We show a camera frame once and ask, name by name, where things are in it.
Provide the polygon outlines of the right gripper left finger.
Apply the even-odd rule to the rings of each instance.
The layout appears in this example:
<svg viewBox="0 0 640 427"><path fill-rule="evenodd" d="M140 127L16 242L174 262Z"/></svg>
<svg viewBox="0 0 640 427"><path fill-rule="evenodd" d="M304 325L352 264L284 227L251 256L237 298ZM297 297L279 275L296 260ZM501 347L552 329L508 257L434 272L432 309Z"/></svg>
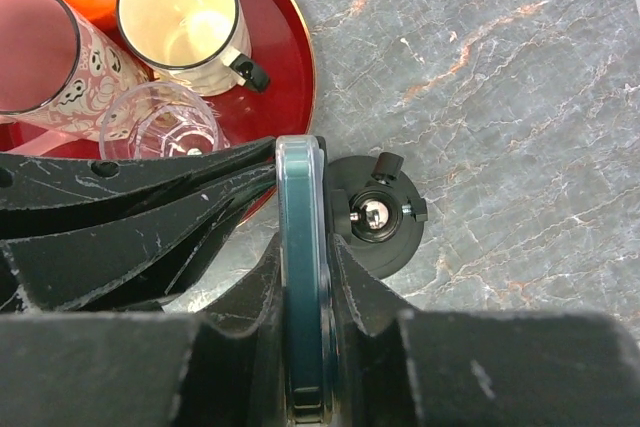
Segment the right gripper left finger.
<svg viewBox="0 0 640 427"><path fill-rule="evenodd" d="M280 246L198 313L1 319L5 426L283 426Z"/></svg>

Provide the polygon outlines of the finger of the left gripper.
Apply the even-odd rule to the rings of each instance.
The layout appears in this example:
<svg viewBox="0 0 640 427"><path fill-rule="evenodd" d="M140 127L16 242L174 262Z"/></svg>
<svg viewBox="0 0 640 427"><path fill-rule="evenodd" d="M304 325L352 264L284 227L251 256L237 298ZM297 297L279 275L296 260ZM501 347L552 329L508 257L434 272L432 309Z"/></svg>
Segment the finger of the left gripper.
<svg viewBox="0 0 640 427"><path fill-rule="evenodd" d="M27 310L111 310L169 301L207 270L245 212L275 183L237 174L102 225L1 244Z"/></svg>
<svg viewBox="0 0 640 427"><path fill-rule="evenodd" d="M200 156L76 160L1 155L1 238L57 234L166 205L271 163L266 137Z"/></svg>

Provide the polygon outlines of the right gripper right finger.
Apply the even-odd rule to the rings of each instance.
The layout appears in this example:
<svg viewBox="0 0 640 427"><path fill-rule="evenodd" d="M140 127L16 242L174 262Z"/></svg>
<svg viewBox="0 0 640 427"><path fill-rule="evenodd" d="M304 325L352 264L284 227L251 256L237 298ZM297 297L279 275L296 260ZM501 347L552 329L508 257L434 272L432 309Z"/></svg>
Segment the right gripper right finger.
<svg viewBox="0 0 640 427"><path fill-rule="evenodd" d="M635 426L639 348L614 318L423 311L329 242L337 426Z"/></svg>

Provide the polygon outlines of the black phone teal case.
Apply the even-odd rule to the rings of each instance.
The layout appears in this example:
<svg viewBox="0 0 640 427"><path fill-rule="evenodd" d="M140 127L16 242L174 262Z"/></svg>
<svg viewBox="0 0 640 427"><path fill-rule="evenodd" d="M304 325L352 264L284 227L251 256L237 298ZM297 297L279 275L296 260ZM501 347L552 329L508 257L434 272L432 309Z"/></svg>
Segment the black phone teal case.
<svg viewBox="0 0 640 427"><path fill-rule="evenodd" d="M324 151L312 135L276 140L287 402L297 424L333 410L336 345L324 202Z"/></svg>

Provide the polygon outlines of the black round base phone stand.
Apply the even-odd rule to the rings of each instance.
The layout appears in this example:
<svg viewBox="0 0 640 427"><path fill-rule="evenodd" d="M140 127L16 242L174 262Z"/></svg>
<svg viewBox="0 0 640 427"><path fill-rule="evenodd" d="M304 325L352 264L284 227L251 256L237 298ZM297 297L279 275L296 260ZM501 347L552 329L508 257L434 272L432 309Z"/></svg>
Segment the black round base phone stand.
<svg viewBox="0 0 640 427"><path fill-rule="evenodd" d="M404 158L348 156L328 166L334 230L378 279L404 268L421 243L426 200L402 171Z"/></svg>

